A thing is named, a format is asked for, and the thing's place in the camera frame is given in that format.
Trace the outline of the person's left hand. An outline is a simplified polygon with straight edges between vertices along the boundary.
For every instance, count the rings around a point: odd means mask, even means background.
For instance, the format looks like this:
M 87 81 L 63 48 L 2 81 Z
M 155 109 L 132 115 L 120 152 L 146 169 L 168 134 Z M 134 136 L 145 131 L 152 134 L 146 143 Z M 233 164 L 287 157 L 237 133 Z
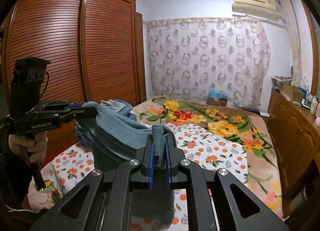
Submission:
M 15 155 L 22 155 L 22 148 L 31 152 L 30 162 L 40 164 L 44 161 L 47 152 L 47 131 L 39 132 L 33 139 L 25 136 L 9 135 L 9 148 Z

